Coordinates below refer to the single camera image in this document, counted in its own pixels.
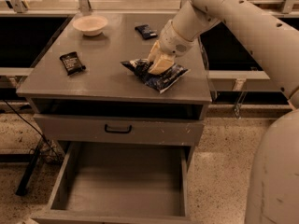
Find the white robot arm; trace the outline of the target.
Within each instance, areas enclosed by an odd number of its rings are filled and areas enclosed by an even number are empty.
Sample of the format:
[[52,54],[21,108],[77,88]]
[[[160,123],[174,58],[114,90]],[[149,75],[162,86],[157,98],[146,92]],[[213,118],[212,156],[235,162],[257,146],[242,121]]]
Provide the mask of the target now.
[[299,224],[299,32],[247,0],[188,0],[150,51],[158,75],[223,22],[287,98],[292,112],[264,134],[251,168],[245,224]]

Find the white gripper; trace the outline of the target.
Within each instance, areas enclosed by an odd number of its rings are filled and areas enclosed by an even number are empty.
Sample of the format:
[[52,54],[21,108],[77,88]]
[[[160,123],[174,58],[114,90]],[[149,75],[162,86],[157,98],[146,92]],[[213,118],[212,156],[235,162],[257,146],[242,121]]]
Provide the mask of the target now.
[[175,55],[183,56],[193,45],[193,41],[182,38],[175,31],[172,20],[169,20],[160,32],[159,41],[155,41],[149,52],[148,61],[152,62],[149,73],[160,75],[174,64]]

